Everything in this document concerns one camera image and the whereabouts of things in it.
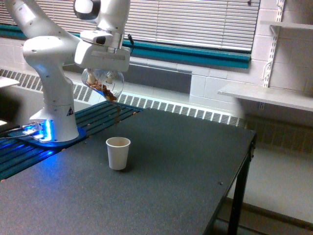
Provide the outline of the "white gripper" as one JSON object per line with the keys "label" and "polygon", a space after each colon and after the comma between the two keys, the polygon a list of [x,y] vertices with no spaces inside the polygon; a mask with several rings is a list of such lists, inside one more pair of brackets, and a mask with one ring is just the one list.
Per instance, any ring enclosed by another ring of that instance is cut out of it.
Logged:
{"label": "white gripper", "polygon": [[130,51],[122,46],[123,35],[102,30],[85,30],[80,33],[74,61],[87,69],[89,84],[95,84],[93,69],[105,70],[106,83],[113,83],[115,72],[126,72],[129,68]]}

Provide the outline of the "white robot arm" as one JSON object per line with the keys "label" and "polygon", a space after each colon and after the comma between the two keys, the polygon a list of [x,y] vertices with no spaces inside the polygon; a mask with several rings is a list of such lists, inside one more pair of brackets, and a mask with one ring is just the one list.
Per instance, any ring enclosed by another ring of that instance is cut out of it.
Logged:
{"label": "white robot arm", "polygon": [[27,37],[23,46],[26,62],[38,73],[44,94],[43,108],[31,122],[40,130],[25,134],[39,142],[66,142],[78,137],[74,113],[73,83],[64,66],[81,67],[87,85],[116,99],[124,86],[123,73],[129,68],[130,51],[122,41],[128,19],[128,0],[76,0],[77,18],[95,24],[74,36],[58,26],[34,0],[7,0],[5,7]]}

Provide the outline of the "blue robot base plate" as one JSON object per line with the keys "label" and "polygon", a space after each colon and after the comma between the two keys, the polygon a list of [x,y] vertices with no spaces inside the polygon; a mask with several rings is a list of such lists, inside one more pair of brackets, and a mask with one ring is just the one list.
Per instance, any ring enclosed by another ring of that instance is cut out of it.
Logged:
{"label": "blue robot base plate", "polygon": [[24,143],[27,143],[32,146],[42,147],[42,148],[52,148],[52,149],[61,149],[61,148],[68,148],[73,146],[74,144],[84,140],[87,137],[86,131],[83,128],[78,127],[79,136],[70,141],[62,141],[62,142],[48,142],[42,143],[34,138],[27,136],[27,137],[17,137],[17,139],[21,140]]}

